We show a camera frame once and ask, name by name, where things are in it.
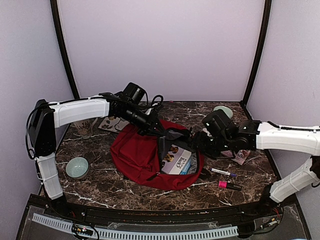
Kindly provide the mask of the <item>red student backpack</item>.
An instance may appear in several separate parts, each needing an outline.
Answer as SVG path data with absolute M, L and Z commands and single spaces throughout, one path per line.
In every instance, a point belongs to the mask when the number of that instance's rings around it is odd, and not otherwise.
M 161 120 L 168 136 L 141 136 L 138 127 L 128 124 L 118 134 L 110 147 L 113 163 L 129 180 L 143 186 L 166 191 L 183 190 L 191 186 L 201 175 L 205 158 L 188 146 L 190 131 L 182 125 Z M 170 146 L 177 143 L 192 153 L 192 165 L 188 174 L 167 174 L 161 161 Z

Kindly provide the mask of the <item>dog picture book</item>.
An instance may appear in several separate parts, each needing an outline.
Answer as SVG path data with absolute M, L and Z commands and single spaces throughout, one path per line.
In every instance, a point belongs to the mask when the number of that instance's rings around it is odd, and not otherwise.
M 197 163 L 196 154 L 172 144 L 161 161 L 161 172 L 168 175 L 187 175 Z

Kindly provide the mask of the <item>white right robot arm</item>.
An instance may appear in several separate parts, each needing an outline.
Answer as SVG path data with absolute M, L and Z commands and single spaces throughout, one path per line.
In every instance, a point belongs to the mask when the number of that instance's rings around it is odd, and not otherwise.
M 232 121 L 216 120 L 203 123 L 205 128 L 195 133 L 191 146 L 207 157 L 217 158 L 223 151 L 233 154 L 240 150 L 285 150 L 309 154 L 295 171 L 267 185 L 255 213 L 266 217 L 275 205 L 308 185 L 320 183 L 320 128 L 276 125 L 270 121 L 246 120 L 237 126 Z

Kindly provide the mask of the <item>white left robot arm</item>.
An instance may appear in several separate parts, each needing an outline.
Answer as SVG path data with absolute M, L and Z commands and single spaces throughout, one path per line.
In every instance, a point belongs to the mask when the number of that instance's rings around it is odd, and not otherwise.
M 35 161 L 37 177 L 50 200 L 51 210 L 60 218 L 67 218 L 70 206 L 62 199 L 64 193 L 56 166 L 56 129 L 90 119 L 118 117 L 138 128 L 142 136 L 159 136 L 163 132 L 158 118 L 163 97 L 141 103 L 146 91 L 130 82 L 123 91 L 104 92 L 67 101 L 38 100 L 29 114 L 25 127 L 25 145 L 28 157 Z

